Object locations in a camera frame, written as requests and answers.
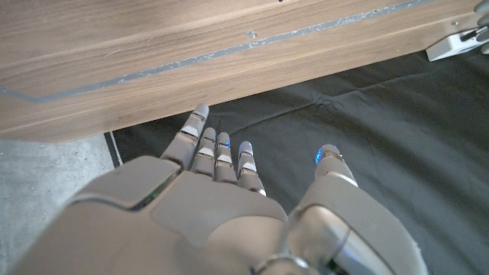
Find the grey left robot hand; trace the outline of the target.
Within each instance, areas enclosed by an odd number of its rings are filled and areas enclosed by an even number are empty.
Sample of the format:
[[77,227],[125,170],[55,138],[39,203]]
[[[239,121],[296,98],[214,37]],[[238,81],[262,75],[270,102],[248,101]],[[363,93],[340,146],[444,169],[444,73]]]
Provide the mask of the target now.
[[482,14],[478,19],[477,25],[480,28],[480,32],[476,34],[476,41],[485,44],[481,46],[481,52],[488,55],[488,0],[481,0],[474,7],[474,13]]

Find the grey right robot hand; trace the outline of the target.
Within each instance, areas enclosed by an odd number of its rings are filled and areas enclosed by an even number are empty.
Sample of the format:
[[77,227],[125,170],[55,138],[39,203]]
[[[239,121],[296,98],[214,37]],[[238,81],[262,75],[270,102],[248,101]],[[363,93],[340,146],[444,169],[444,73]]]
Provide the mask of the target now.
[[197,105],[161,157],[81,189],[14,274],[425,274],[413,237],[362,190],[339,149],[285,212],[267,196],[251,143],[206,126]]

